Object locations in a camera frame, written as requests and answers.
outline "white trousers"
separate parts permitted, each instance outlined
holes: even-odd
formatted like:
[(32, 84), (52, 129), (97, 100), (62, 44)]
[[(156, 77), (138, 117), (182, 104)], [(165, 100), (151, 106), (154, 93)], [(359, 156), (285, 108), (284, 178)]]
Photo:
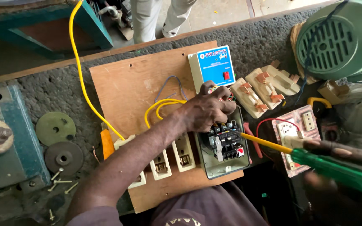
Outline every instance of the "white trousers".
[[(162, 29), (165, 37), (170, 38), (177, 34), (181, 24), (187, 20), (196, 1), (171, 0)], [(161, 3), (162, 0), (131, 0), (135, 44), (156, 39), (156, 23)]]

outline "blue control box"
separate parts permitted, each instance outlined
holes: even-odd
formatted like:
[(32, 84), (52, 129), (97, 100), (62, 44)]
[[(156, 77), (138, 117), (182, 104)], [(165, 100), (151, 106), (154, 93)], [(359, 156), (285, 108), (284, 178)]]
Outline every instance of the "blue control box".
[(235, 83), (228, 45), (189, 54), (188, 60), (196, 93), (199, 92), (201, 85), (209, 80), (212, 80), (218, 86)]

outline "t-shirt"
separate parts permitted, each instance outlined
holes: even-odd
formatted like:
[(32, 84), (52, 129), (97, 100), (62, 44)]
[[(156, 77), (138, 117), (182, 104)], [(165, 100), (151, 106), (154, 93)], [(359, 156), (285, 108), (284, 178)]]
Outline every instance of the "t-shirt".
[[(122, 226), (115, 207), (101, 206), (74, 217), (67, 226)], [(191, 191), (161, 203), (151, 226), (268, 226), (233, 183)]]

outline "metal disc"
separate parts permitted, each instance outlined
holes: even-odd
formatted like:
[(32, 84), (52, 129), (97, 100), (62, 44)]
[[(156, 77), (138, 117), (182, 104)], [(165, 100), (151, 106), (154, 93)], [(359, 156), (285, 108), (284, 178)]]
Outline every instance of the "metal disc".
[(71, 141), (75, 137), (75, 132), (74, 121), (58, 111), (43, 115), (36, 124), (37, 138), (46, 146), (61, 141)]
[(59, 168), (63, 168), (60, 175), (69, 176), (82, 167), (83, 152), (72, 142), (58, 142), (48, 147), (44, 153), (44, 161), (51, 172), (56, 173)]

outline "bolt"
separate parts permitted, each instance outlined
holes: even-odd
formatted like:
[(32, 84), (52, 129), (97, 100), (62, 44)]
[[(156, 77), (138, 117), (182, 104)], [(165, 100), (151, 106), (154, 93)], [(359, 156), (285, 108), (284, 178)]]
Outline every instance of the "bolt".
[(48, 192), (51, 192), (56, 186), (57, 186), (57, 183), (53, 184), (53, 186), (48, 189)]
[(53, 181), (63, 171), (64, 171), (64, 168), (59, 168), (58, 172), (56, 174), (54, 174), (54, 176), (51, 178), (51, 181)]
[(0, 130), (0, 138), (1, 139), (7, 139), (12, 135), (12, 130), (10, 129), (2, 129)]
[(50, 213), (50, 220), (53, 221), (54, 220), (53, 211), (49, 209), (48, 212)]
[(53, 181), (54, 184), (60, 184), (60, 183), (72, 183), (72, 181), (58, 181), (58, 180), (54, 180)]
[(74, 187), (76, 187), (79, 184), (79, 182), (76, 182), (72, 187), (70, 187), (68, 190), (64, 191), (65, 194), (68, 194)]

